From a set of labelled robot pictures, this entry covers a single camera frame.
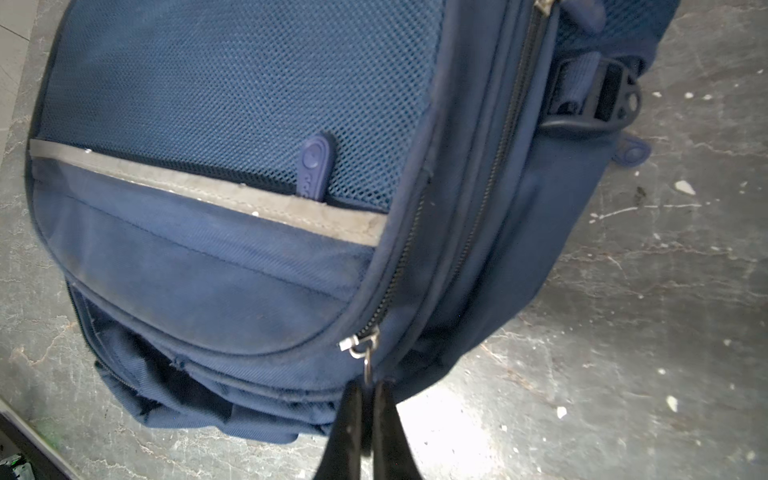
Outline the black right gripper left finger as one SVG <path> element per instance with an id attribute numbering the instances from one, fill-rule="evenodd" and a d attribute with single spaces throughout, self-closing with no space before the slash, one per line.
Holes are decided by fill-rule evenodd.
<path id="1" fill-rule="evenodd" d="M 314 480 L 358 480 L 363 437 L 363 389 L 358 380 L 345 387 Z"/>

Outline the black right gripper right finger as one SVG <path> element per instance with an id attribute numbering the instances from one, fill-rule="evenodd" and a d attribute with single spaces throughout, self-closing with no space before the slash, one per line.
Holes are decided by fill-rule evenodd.
<path id="1" fill-rule="evenodd" d="M 378 382 L 373 394 L 371 454 L 375 480 L 422 480 L 396 407 L 392 384 Z"/>

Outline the navy blue student backpack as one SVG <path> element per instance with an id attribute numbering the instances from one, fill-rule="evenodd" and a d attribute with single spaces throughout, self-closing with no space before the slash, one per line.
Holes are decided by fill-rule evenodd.
<path id="1" fill-rule="evenodd" d="M 535 297 L 675 1 L 73 1 L 27 198 L 150 428 L 289 443 L 404 400 Z"/>

